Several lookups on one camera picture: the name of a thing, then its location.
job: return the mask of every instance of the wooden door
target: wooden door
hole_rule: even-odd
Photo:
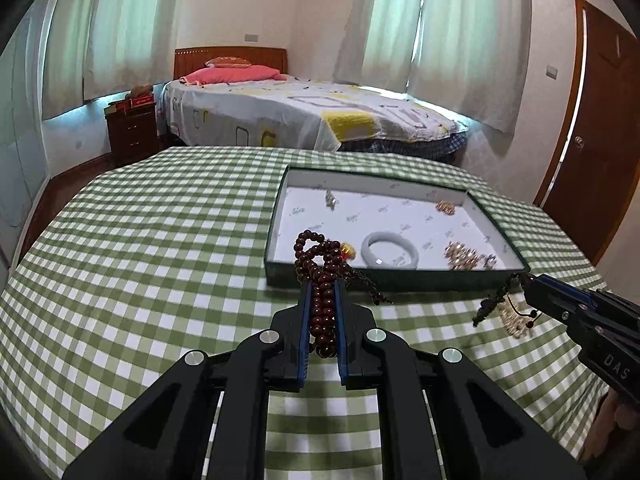
[[[581,70],[585,9],[582,98],[543,210],[595,264],[618,230],[638,184],[640,48],[636,38],[612,18],[587,2],[582,4],[577,7],[580,63],[576,63]],[[573,120],[575,105],[570,108],[568,117]],[[563,147],[567,133],[561,139]]]

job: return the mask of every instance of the jewelry tray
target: jewelry tray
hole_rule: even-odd
[[[337,200],[333,210],[326,203],[327,190]],[[455,205],[454,215],[436,210],[442,200]],[[300,286],[293,245],[305,229],[351,244],[357,255],[349,264],[366,273],[380,290],[489,290],[504,285],[512,272],[530,270],[506,234],[465,189],[289,166],[280,182],[264,256],[269,286]],[[376,257],[398,267],[367,267],[362,242],[373,232],[392,232],[410,241],[418,250],[417,268],[403,269],[411,257],[390,242],[377,242],[371,249]],[[449,242],[495,255],[496,263],[492,269],[480,263],[474,270],[449,270],[445,256]],[[308,242],[305,249],[313,244]],[[322,264],[321,258],[316,261]]]

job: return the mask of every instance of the bracelet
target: bracelet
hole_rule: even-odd
[[[405,251],[407,251],[411,255],[411,261],[403,266],[395,266],[393,264],[388,264],[377,257],[373,251],[371,251],[371,246],[377,242],[391,242],[392,244],[398,245],[402,247]],[[402,238],[400,235],[390,232],[377,232],[371,233],[367,236],[363,243],[361,249],[362,259],[367,264],[367,267],[378,267],[380,269],[403,269],[403,270],[415,270],[418,267],[418,261],[420,260],[420,254],[418,254],[418,249],[406,238]]]

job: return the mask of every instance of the wooden nightstand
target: wooden nightstand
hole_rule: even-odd
[[[155,103],[118,111],[106,119],[116,167],[133,164],[160,151]]]

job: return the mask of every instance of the green checkered tablecloth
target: green checkered tablecloth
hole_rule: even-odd
[[[0,401],[54,478],[187,350],[229,351],[296,303],[295,290],[267,288],[262,263],[287,164],[472,189],[533,272],[604,285],[542,211],[451,166],[400,155],[172,148],[85,187],[1,297]],[[554,320],[521,340],[496,316],[473,329],[482,296],[395,294],[393,306],[372,310],[416,348],[460,348],[576,455],[604,384]],[[377,408],[374,391],[345,391],[335,360],[312,356],[302,393],[270,396],[266,477],[380,478]]]

